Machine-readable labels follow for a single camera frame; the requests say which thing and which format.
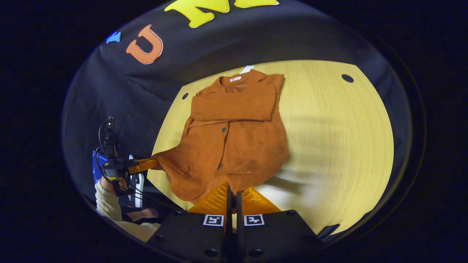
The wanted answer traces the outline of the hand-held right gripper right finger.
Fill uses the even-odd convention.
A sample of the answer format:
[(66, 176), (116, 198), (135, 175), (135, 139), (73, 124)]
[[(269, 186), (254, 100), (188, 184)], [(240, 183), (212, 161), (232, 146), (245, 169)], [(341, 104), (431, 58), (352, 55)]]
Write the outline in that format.
[(243, 263), (304, 263), (324, 246), (296, 210), (280, 210), (253, 188), (236, 195), (237, 251)]

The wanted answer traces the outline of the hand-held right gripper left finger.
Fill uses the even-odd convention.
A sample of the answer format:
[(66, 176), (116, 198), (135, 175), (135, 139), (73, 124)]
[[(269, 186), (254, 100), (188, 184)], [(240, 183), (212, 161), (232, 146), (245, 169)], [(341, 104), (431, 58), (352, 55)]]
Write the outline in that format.
[(232, 191), (224, 183), (189, 210), (167, 215), (148, 245), (178, 262), (225, 263), (233, 236), (232, 210)]

